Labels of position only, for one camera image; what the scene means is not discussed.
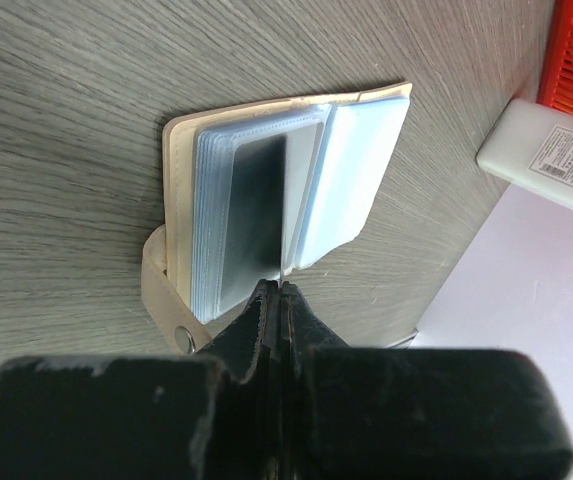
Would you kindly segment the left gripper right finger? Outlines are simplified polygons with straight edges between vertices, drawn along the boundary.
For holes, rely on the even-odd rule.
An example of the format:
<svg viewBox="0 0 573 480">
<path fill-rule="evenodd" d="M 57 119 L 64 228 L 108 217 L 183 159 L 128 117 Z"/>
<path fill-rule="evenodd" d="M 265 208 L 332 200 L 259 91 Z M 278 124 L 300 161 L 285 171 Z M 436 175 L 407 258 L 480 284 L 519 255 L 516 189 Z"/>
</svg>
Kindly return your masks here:
<svg viewBox="0 0 573 480">
<path fill-rule="evenodd" d="M 280 290 L 283 453 L 302 479 L 564 479 L 573 441 L 514 350 L 357 348 Z"/>
</svg>

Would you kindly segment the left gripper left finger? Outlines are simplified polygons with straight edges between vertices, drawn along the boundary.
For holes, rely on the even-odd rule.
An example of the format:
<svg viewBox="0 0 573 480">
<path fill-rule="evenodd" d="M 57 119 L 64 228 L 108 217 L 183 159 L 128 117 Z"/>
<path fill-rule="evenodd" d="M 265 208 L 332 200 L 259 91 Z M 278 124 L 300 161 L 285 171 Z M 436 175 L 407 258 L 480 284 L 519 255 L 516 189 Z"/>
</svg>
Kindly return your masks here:
<svg viewBox="0 0 573 480">
<path fill-rule="evenodd" d="M 191 355 L 0 365 L 0 479 L 275 479 L 273 281 Z"/>
</svg>

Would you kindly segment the dark credit card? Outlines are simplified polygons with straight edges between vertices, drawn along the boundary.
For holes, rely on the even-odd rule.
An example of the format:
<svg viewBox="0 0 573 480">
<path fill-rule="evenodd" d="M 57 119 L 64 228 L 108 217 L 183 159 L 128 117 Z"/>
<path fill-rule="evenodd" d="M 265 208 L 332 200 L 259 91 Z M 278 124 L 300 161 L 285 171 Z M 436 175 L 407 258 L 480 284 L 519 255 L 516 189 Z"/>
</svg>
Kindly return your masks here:
<svg viewBox="0 0 573 480">
<path fill-rule="evenodd" d="M 256 284 L 279 275 L 287 140 L 276 135 L 240 146 L 234 156 L 221 276 L 222 313 Z"/>
</svg>

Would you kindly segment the beige leather card holder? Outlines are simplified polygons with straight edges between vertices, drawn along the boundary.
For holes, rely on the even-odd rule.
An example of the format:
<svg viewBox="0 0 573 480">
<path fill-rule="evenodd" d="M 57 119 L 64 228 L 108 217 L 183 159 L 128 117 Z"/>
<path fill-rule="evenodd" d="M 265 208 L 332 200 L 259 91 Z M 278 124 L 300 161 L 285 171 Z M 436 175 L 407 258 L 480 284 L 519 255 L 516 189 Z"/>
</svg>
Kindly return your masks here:
<svg viewBox="0 0 573 480">
<path fill-rule="evenodd" d="M 183 115 L 162 131 L 164 221 L 145 241 L 142 303 L 174 352 L 260 280 L 314 265 L 363 230 L 412 84 Z"/>
</svg>

